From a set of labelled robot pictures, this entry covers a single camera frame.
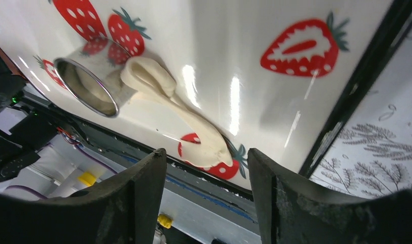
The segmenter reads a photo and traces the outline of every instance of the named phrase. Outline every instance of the patterned wallpaper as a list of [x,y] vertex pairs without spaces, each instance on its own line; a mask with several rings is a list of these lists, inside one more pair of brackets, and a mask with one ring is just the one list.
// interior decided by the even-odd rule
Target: patterned wallpaper
[[363,198],[412,188],[412,31],[310,179]]

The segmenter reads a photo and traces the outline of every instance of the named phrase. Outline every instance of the glossy white surface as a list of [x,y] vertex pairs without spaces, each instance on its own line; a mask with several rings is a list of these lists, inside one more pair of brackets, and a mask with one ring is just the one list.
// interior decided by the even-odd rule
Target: glossy white surface
[[[390,2],[91,0],[105,29],[112,9],[123,7],[132,19],[141,19],[137,25],[146,27],[145,33],[151,37],[144,40],[143,55],[165,67],[178,83],[176,93],[236,148],[241,143],[245,148],[259,148],[296,172]],[[262,55],[288,26],[310,18],[326,22],[331,11],[334,26],[349,18],[344,27],[349,52],[338,52],[329,74],[297,77],[289,75],[291,70],[279,74],[260,65]],[[178,157],[179,139],[194,131],[176,114],[139,99],[124,106],[118,118],[101,117],[56,84],[33,57],[52,61],[85,42],[54,3],[0,1],[0,47],[45,97],[77,116],[151,147],[164,147]],[[325,65],[321,68],[330,70]],[[229,181],[249,189],[247,169],[244,172],[247,179],[237,173]]]

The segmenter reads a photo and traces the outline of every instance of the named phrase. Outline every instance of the yellow connector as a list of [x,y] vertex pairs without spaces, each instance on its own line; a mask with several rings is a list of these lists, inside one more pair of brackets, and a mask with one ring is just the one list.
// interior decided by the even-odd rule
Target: yellow connector
[[171,220],[171,218],[167,217],[166,215],[158,215],[158,223],[160,223],[160,225],[162,225],[164,228],[170,229],[173,220]]
[[90,187],[93,184],[95,184],[95,182],[97,181],[97,178],[95,178],[95,176],[93,176],[91,173],[89,172],[85,172],[83,173],[81,176],[79,176],[77,178],[80,182],[82,182],[83,184],[85,184],[86,186]]

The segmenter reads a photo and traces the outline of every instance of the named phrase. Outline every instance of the cable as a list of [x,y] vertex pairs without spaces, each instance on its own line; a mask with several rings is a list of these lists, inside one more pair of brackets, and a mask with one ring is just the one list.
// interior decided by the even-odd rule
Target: cable
[[77,141],[70,133],[62,129],[61,127],[56,128],[58,132],[62,135],[63,139],[70,145],[79,145],[80,141]]
[[12,186],[8,186],[6,189],[20,189],[20,190],[24,190],[27,191],[31,194],[33,194],[34,196],[40,198],[40,199],[47,199],[46,196],[44,196],[43,194],[37,192],[36,190],[26,187],[26,186],[20,186],[20,185],[12,185]]
[[85,155],[87,158],[91,159],[92,161],[98,163],[99,165],[103,166],[104,168],[106,168],[107,170],[109,170],[110,172],[112,172],[113,174],[117,174],[117,171],[112,169],[110,166],[108,166],[107,164],[99,161],[98,159],[92,157],[91,155],[87,154],[82,148],[83,145],[80,143],[80,141],[77,141],[73,136],[70,135],[70,133],[68,133],[67,131],[65,131],[64,129],[62,129],[61,127],[57,127],[56,128],[59,133],[62,135],[63,139],[70,145],[73,145],[77,150],[79,150],[79,152],[81,152],[83,155]]
[[80,148],[79,145],[74,145],[74,147],[79,150],[79,152],[81,152],[83,155],[85,155],[87,158],[91,159],[92,161],[96,162],[97,164],[103,166],[104,168],[106,168],[107,170],[109,170],[110,172],[112,172],[113,174],[117,174],[117,171],[112,169],[110,166],[108,166],[107,164],[99,161],[98,159],[92,157],[91,155],[87,154],[85,151],[82,150],[82,148]]

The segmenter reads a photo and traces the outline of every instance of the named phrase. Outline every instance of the strawberry decal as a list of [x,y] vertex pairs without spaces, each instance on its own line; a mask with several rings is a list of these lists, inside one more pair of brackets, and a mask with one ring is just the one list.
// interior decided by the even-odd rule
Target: strawberry decal
[[53,63],[45,60],[45,59],[41,59],[38,56],[34,56],[34,58],[37,60],[38,64],[40,65],[40,68],[45,70],[47,72],[47,74],[58,84],[60,85],[62,88],[66,89],[64,84],[62,83],[61,80],[59,80],[59,77],[56,74],[55,71],[55,67],[53,66]]
[[140,19],[131,19],[130,15],[121,8],[122,12],[113,10],[115,13],[110,15],[107,27],[113,40],[121,45],[131,56],[141,55],[144,51],[144,38],[151,40],[146,35],[145,27],[136,25]]
[[263,68],[280,74],[321,77],[330,73],[339,50],[349,51],[343,28],[349,19],[334,26],[331,12],[326,22],[307,19],[288,27],[270,45],[260,60]]
[[114,67],[116,65],[123,65],[130,56],[118,44],[112,43],[107,53],[109,63]]
[[[225,139],[227,145],[230,144],[234,148],[234,146],[230,143],[230,141],[228,139],[226,139],[225,137],[224,137],[224,139]],[[181,140],[200,144],[200,139],[198,138],[197,134],[195,134],[195,133],[185,135],[181,138]],[[240,152],[245,154],[246,151],[245,151],[244,146],[241,145],[240,149],[241,148],[242,148],[242,150]],[[233,166],[229,167],[224,163],[219,163],[218,165],[216,165],[212,168],[200,168],[199,167],[199,169],[203,170],[203,171],[206,171],[206,172],[210,173],[211,175],[214,175],[218,178],[225,179],[225,180],[233,178],[237,174],[238,171],[241,173],[243,178],[246,178],[245,169],[244,169],[244,167],[247,167],[247,165],[245,163],[246,159],[244,159],[242,157],[243,155],[240,155],[238,153],[233,154],[232,149],[231,148],[229,148],[229,149],[230,149],[231,155],[233,156]],[[178,145],[178,154],[179,154],[180,157],[182,157],[182,155],[183,155],[183,148],[182,148],[181,143],[179,143],[179,145]]]
[[86,43],[81,51],[82,56],[89,57],[101,52],[109,42],[107,38],[95,38],[92,41]]
[[89,0],[49,0],[49,3],[52,2],[66,22],[85,40],[107,36]]

